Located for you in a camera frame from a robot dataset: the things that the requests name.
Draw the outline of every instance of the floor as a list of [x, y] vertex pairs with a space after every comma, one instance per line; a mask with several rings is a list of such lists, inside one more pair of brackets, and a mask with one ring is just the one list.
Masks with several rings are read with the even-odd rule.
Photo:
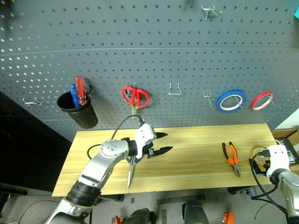
[[[271, 204], [264, 206], [258, 213], [256, 220], [254, 216], [264, 202], [251, 201], [248, 195], [231, 195], [227, 189], [198, 189], [149, 192], [125, 195], [124, 202], [103, 200], [93, 210], [93, 224], [108, 224], [111, 217], [128, 217], [137, 209], [148, 208], [157, 213], [157, 224], [183, 224], [182, 204], [186, 196], [199, 197], [210, 224], [221, 224], [222, 214], [227, 211], [235, 213], [234, 224], [286, 224], [285, 216]], [[285, 200], [281, 192], [277, 190], [271, 197], [285, 206]], [[33, 202], [39, 200], [60, 201], [58, 197], [50, 196], [18, 196], [10, 198], [6, 203], [0, 219], [1, 224], [17, 222], [24, 210]], [[33, 205], [24, 215], [21, 224], [38, 224], [48, 217], [55, 209], [57, 203], [40, 202]]]

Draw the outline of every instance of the red scissors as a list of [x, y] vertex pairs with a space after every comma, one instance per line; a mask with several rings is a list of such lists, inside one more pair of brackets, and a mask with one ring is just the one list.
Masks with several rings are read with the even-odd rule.
[[[131, 98], [128, 98], [128, 93], [131, 92]], [[137, 108], [144, 108], [146, 107], [149, 102], [150, 102], [150, 96], [149, 94], [142, 89], [137, 89], [133, 86], [125, 86], [124, 88], [122, 88], [121, 90], [121, 94], [122, 97], [124, 98], [124, 100], [131, 106], [135, 106], [136, 103], [136, 107]], [[144, 104], [140, 104], [141, 101], [141, 97], [145, 97], [146, 98], [146, 102]]]

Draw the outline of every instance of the wooden table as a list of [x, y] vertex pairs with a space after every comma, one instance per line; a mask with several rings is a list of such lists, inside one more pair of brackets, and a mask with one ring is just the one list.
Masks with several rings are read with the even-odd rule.
[[[249, 151], [255, 145], [276, 144], [267, 124], [155, 128], [167, 137], [154, 141], [154, 149], [173, 146], [164, 155], [143, 159], [137, 164], [127, 189], [128, 163], [119, 162], [102, 189], [103, 195], [148, 191], [202, 189], [256, 185], [248, 163]], [[72, 143], [53, 191], [65, 196], [88, 162], [87, 149], [111, 138], [113, 130], [80, 131]], [[135, 130], [119, 130], [115, 139], [133, 139]], [[233, 142], [240, 159], [241, 177], [237, 177], [222, 152], [222, 143]], [[91, 150], [95, 156], [99, 147]], [[270, 183], [259, 177], [262, 184]]]

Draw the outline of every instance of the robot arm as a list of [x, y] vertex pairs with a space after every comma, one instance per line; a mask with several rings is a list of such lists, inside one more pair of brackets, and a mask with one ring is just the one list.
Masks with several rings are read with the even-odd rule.
[[99, 153], [92, 158], [71, 191], [56, 207], [46, 224], [83, 224], [93, 207], [98, 204], [104, 187], [114, 166], [128, 156], [142, 158], [142, 149], [156, 138], [154, 129], [143, 124], [136, 132], [135, 139], [108, 140], [100, 146]]
[[284, 145], [268, 147], [270, 153], [270, 168], [267, 178], [273, 184], [278, 184], [286, 199], [289, 223], [299, 223], [299, 176], [289, 169], [289, 157]]

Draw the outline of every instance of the pegboard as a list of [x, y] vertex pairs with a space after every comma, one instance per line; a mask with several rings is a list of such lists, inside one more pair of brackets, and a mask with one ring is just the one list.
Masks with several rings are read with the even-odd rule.
[[[201, 5], [216, 6], [205, 21]], [[151, 95], [138, 110], [154, 127], [268, 123], [275, 128], [299, 107], [299, 20], [296, 0], [1, 1], [0, 91], [72, 140], [82, 130], [57, 106], [74, 76], [93, 87], [99, 123], [115, 129], [131, 114], [121, 97], [126, 83]], [[182, 96], [168, 95], [180, 83]], [[231, 89], [246, 107], [223, 114], [216, 99]], [[260, 91], [276, 105], [254, 112]], [[22, 99], [43, 101], [27, 107]], [[136, 128], [129, 120], [123, 128]]]

